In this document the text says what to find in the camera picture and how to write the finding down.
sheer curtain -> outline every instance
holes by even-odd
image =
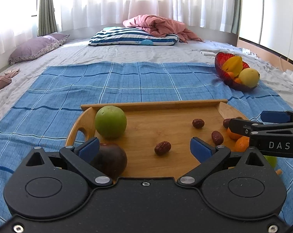
[[[33,37],[36,0],[0,0],[0,55]]]
[[[54,0],[59,31],[122,23],[141,14],[159,15],[231,32],[235,0]]]

orange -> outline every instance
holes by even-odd
[[[238,84],[242,84],[242,80],[239,79],[239,78],[234,79],[234,81],[235,81],[236,83],[238,83]]]
[[[249,147],[249,137],[242,136],[236,141],[235,152],[244,152]]]
[[[242,137],[242,135],[231,132],[229,128],[227,129],[227,135],[233,140],[238,140],[239,138]]]
[[[232,78],[232,79],[234,79],[235,78],[235,75],[234,75],[234,73],[233,72],[227,72],[227,74]]]

green apple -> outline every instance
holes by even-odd
[[[272,156],[265,156],[266,160],[268,161],[268,163],[272,166],[272,168],[275,169],[276,164],[277,164],[277,157],[272,157]]]
[[[123,135],[126,125],[127,119],[124,111],[115,106],[104,106],[95,116],[96,130],[107,139]]]

striped pillow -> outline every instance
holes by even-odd
[[[154,37],[149,33],[126,27],[107,27],[96,33],[90,41],[90,46],[132,44],[145,46],[172,46],[179,41],[176,34],[167,34],[166,37]]]

metal screw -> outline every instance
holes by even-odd
[[[180,178],[182,184],[192,184],[195,182],[195,179],[191,176],[183,176]]]
[[[22,233],[23,232],[23,227],[21,225],[14,225],[13,227],[13,230],[16,232],[16,233]]]
[[[268,228],[268,233],[276,233],[278,231],[277,225],[272,225]]]
[[[110,178],[107,176],[99,176],[97,178],[95,178],[95,182],[98,184],[107,184],[109,183]]]
[[[142,184],[141,184],[142,186],[144,186],[144,187],[148,187],[148,186],[150,186],[151,184],[150,184],[150,182],[142,182]]]

